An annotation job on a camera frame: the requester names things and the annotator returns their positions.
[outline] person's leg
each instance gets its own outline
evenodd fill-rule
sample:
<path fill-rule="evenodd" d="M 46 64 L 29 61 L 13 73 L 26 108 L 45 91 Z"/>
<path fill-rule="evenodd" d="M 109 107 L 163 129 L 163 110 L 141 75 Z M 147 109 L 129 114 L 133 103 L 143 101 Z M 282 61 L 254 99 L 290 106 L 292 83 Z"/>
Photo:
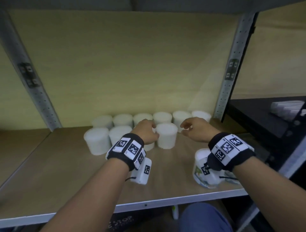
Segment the person's leg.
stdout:
<path fill-rule="evenodd" d="M 233 232 L 229 222 L 212 205 L 198 202 L 189 205 L 179 219 L 180 232 Z"/>

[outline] person's left hand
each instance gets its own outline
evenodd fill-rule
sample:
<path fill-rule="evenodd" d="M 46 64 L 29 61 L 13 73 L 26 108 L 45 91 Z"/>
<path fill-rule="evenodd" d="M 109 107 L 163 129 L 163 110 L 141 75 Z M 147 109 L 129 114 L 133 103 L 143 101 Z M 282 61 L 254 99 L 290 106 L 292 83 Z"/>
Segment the person's left hand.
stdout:
<path fill-rule="evenodd" d="M 134 127 L 131 133 L 134 133 L 142 138 L 144 144 L 151 144 L 159 137 L 159 134 L 154 133 L 152 128 L 156 128 L 155 123 L 152 120 L 144 119 Z"/>

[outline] wire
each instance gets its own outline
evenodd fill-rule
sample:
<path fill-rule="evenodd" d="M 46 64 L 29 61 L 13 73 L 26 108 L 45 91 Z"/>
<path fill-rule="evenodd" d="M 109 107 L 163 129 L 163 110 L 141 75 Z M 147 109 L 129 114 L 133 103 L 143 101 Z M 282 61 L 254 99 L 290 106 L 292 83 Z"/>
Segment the wire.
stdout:
<path fill-rule="evenodd" d="M 231 180 L 238 180 L 237 178 L 234 177 L 226 177 L 226 176 L 219 176 L 220 178 L 225 178 L 225 179 L 231 179 Z"/>
<path fill-rule="evenodd" d="M 136 176 L 131 176 L 131 177 L 127 178 L 125 181 L 127 181 L 129 179 L 136 179 Z"/>

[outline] person's left arm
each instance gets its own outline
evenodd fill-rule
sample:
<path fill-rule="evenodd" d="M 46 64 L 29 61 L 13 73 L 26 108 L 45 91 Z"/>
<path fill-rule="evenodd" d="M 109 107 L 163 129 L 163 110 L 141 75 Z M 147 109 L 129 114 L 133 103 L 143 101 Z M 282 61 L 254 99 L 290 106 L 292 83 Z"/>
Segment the person's left arm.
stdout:
<path fill-rule="evenodd" d="M 153 143 L 158 134 L 153 133 L 154 123 L 143 120 L 132 130 L 145 144 Z M 110 158 L 91 179 L 56 213 L 41 232 L 53 231 L 103 231 L 119 199 L 128 165 L 120 159 Z"/>

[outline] hand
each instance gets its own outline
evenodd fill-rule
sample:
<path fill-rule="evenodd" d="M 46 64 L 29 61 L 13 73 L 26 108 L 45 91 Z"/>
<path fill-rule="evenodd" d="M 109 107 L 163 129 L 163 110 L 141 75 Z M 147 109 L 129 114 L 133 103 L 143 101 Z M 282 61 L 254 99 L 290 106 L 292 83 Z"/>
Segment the hand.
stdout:
<path fill-rule="evenodd" d="M 216 135 L 219 134 L 220 131 L 210 125 L 205 119 L 203 118 L 188 118 L 182 122 L 181 128 L 182 134 L 191 138 L 197 142 L 204 142 L 209 143 L 209 141 Z"/>
<path fill-rule="evenodd" d="M 134 133 L 142 138 L 144 144 L 151 144 L 159 137 L 159 134 L 154 133 L 152 128 L 156 128 L 155 123 L 152 120 L 144 119 L 134 127 L 131 133 Z"/>

